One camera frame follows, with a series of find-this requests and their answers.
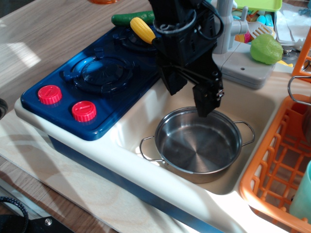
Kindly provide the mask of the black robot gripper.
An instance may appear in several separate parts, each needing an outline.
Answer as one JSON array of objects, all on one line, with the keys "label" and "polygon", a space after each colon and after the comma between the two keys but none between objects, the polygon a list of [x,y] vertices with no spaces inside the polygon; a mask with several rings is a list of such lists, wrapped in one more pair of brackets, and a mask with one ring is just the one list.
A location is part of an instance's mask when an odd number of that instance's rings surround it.
[{"label": "black robot gripper", "polygon": [[199,117],[218,108],[224,94],[221,72],[212,59],[220,34],[215,30],[214,13],[209,9],[189,10],[181,19],[155,14],[153,40],[156,63],[168,92],[175,95],[188,82]]}]

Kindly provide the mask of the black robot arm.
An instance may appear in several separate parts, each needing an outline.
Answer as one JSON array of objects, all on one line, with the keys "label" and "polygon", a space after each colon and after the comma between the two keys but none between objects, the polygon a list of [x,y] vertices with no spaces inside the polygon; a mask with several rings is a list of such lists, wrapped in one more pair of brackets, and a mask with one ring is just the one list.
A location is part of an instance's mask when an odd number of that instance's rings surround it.
[{"label": "black robot arm", "polygon": [[224,31],[216,8],[207,0],[152,0],[159,74],[171,95],[193,83],[200,117],[220,106],[222,74],[213,61],[217,40]]}]

